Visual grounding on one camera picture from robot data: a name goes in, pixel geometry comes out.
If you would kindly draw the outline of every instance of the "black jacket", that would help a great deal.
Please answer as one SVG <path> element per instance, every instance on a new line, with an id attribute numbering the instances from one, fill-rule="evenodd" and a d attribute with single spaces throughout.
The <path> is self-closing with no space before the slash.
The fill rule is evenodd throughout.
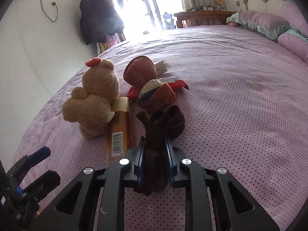
<path id="1" fill-rule="evenodd" d="M 86 45 L 104 43 L 106 35 L 123 33 L 123 21 L 106 0 L 81 0 L 80 10 L 80 31 Z"/>

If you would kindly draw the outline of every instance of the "electrical wire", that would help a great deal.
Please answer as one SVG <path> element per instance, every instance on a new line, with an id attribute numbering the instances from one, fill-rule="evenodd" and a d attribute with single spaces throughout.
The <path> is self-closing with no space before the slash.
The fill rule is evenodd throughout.
<path id="1" fill-rule="evenodd" d="M 45 10 L 44 10 L 44 8 L 43 8 L 42 0 L 40 0 L 40 2 L 41 2 L 42 10 L 43 10 L 43 12 L 45 13 L 45 15 L 48 17 L 48 19 L 51 20 L 52 22 L 55 22 L 55 21 L 58 19 L 58 7 L 57 7 L 57 5 L 54 4 L 54 5 L 56 6 L 56 9 L 57 9 L 57 17 L 56 17 L 56 19 L 53 21 L 53 20 L 46 14 L 46 12 L 45 12 Z"/>

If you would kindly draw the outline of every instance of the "barcode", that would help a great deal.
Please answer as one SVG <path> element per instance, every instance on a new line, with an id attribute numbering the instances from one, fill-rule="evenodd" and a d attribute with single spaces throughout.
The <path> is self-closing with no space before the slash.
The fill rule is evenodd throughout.
<path id="1" fill-rule="evenodd" d="M 123 132 L 112 134 L 112 157 L 123 155 Z"/>

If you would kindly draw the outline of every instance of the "brown plush toy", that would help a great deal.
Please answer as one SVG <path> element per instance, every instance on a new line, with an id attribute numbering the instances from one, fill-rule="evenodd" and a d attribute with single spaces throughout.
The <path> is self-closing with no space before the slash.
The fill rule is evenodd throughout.
<path id="1" fill-rule="evenodd" d="M 99 57 L 86 62 L 90 67 L 82 77 L 71 98 L 64 102 L 62 114 L 68 122 L 78 122 L 83 137 L 92 139 L 107 131 L 107 123 L 114 117 L 112 103 L 119 97 L 119 79 L 114 63 Z"/>
<path id="2" fill-rule="evenodd" d="M 137 105 L 151 115 L 177 100 L 172 88 L 157 80 L 154 63 L 146 56 L 132 59 L 124 70 L 123 78 L 140 91 Z"/>
<path id="3" fill-rule="evenodd" d="M 171 140 L 178 137 L 185 128 L 185 118 L 177 105 L 172 105 L 166 112 L 157 111 L 148 119 L 145 111 L 139 112 L 136 117 L 143 123 L 145 134 L 143 179 L 135 192 L 150 195 L 159 192 L 167 185 L 167 171 L 164 155 L 164 139 Z"/>

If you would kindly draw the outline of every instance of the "gold bottle cap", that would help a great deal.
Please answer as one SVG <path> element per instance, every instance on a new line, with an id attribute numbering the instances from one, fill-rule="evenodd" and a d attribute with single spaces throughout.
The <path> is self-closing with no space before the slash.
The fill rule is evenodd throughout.
<path id="1" fill-rule="evenodd" d="M 128 111 L 130 113 L 129 99 L 127 97 L 120 97 L 114 100 L 111 111 Z"/>

